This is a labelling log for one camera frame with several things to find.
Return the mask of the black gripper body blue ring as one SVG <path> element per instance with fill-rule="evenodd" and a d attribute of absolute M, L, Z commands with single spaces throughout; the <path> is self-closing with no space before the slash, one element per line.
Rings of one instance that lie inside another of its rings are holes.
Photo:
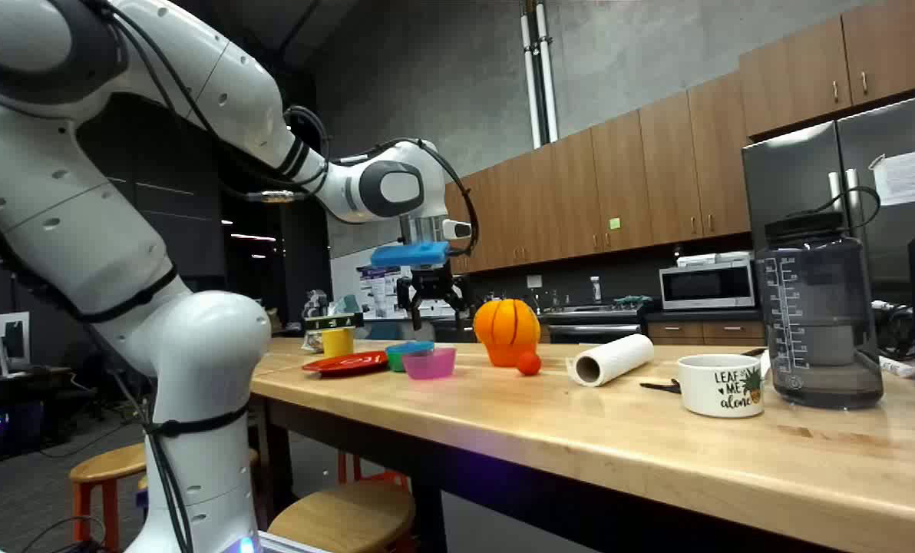
<path fill-rule="evenodd" d="M 432 230 L 404 236 L 402 242 L 386 242 L 372 253 L 374 267 L 402 267 L 411 284 L 411 299 L 444 302 L 444 288 L 457 284 L 452 260 L 469 254 L 475 246 L 475 222 L 440 218 Z"/>

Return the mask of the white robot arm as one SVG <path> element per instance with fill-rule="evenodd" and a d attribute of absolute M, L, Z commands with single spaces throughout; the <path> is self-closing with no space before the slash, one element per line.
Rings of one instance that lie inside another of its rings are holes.
<path fill-rule="evenodd" d="M 241 193 L 315 196 L 349 224 L 441 222 L 457 176 L 420 139 L 363 163 L 312 149 L 254 54 L 176 0 L 0 0 L 0 253 L 153 381 L 148 515 L 126 553 L 258 553 L 249 398 L 269 318 L 239 291 L 191 288 L 82 155 L 76 130 L 116 95 L 204 131 Z"/>

